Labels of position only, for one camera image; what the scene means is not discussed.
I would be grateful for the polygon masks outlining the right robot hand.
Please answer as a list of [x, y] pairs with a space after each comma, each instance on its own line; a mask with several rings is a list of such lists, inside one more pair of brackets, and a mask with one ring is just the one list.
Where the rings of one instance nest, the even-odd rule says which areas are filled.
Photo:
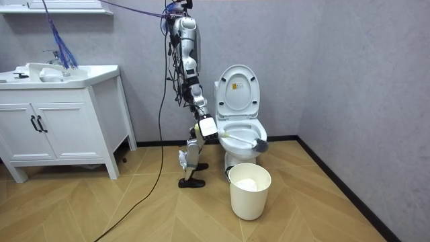
[[213, 140], [218, 138], [218, 127], [215, 119], [207, 114], [199, 117], [198, 127], [204, 140]]

